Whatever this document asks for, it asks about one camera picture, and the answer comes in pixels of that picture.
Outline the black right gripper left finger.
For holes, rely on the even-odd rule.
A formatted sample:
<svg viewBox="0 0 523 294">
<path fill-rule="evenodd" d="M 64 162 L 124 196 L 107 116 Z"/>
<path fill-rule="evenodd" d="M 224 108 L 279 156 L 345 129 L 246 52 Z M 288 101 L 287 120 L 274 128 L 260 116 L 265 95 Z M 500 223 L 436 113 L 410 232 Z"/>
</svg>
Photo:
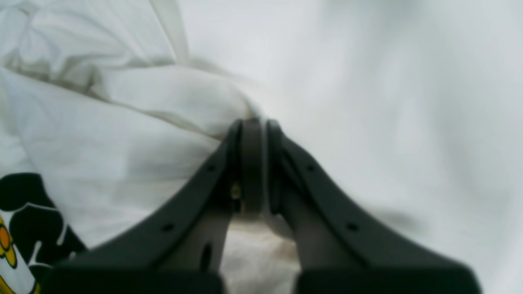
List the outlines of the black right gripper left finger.
<svg viewBox="0 0 523 294">
<path fill-rule="evenodd" d="M 262 124 L 237 120 L 161 208 L 125 233 L 61 262 L 45 294 L 226 294 L 219 268 L 230 220 L 262 210 Z"/>
</svg>

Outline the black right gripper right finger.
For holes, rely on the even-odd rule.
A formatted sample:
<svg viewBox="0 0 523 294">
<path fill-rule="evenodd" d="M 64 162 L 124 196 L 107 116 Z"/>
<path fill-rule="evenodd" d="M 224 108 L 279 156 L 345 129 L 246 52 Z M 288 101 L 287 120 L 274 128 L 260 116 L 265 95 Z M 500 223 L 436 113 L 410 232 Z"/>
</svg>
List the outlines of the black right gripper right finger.
<svg viewBox="0 0 523 294">
<path fill-rule="evenodd" d="M 295 294 L 480 294 L 463 263 L 368 214 L 315 158 L 267 121 L 268 206 L 287 223 L 301 273 Z"/>
</svg>

